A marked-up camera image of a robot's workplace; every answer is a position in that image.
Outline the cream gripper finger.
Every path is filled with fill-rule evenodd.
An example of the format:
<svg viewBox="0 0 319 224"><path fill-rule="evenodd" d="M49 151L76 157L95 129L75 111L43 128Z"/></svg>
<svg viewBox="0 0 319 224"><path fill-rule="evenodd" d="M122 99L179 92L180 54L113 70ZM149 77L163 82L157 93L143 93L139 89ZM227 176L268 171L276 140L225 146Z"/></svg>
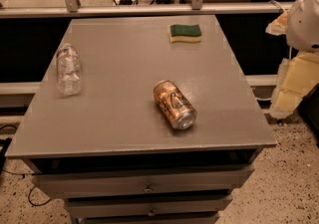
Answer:
<svg viewBox="0 0 319 224"><path fill-rule="evenodd" d="M288 12L284 11L274 21L269 23L265 29L265 32L270 35L280 36L286 34Z"/></svg>
<svg viewBox="0 0 319 224"><path fill-rule="evenodd" d="M318 53L299 52L292 60L283 59L271 97L270 115L274 118L286 118L293 114L303 98L318 84Z"/></svg>

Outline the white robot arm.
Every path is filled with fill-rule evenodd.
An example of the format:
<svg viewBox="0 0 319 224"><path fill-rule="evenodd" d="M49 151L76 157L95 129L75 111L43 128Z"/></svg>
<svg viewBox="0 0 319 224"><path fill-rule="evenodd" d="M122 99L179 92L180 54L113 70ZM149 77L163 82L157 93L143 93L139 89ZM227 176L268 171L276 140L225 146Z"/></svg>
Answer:
<svg viewBox="0 0 319 224"><path fill-rule="evenodd" d="M270 115L283 119L319 84L319 0L296 0L265 32L285 35L287 45L298 51L279 65L271 97Z"/></svg>

